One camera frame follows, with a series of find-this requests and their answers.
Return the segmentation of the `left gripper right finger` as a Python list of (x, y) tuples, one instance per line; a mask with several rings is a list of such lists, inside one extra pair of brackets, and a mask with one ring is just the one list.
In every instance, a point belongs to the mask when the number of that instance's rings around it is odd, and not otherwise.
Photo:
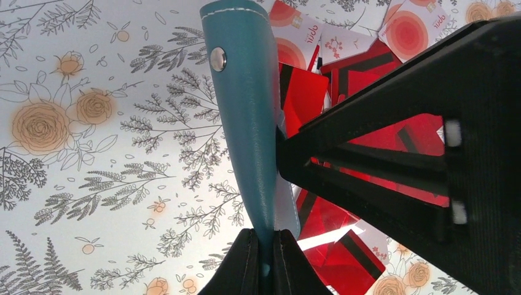
[(276, 295), (331, 295), (289, 230), (273, 239), (273, 292)]

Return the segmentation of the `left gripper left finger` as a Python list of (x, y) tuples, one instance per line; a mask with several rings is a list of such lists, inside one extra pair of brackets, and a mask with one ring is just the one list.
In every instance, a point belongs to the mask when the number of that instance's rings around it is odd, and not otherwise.
[(199, 295), (258, 295), (259, 240), (253, 229), (243, 229), (212, 279)]

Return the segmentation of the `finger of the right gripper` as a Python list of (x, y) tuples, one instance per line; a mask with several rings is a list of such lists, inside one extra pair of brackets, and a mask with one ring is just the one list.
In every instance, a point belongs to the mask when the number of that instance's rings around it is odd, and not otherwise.
[[(353, 143), (439, 116), (444, 154)], [(479, 294), (520, 293), (520, 15), (464, 26), (277, 146), (282, 177)]]

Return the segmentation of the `teal card holder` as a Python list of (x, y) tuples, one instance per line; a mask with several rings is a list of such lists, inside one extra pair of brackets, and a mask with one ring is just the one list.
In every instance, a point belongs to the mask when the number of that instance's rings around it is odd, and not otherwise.
[(213, 1), (200, 16), (236, 181), (269, 265), (275, 232), (300, 233), (294, 192), (276, 167), (276, 142), (286, 136), (276, 41), (254, 1)]

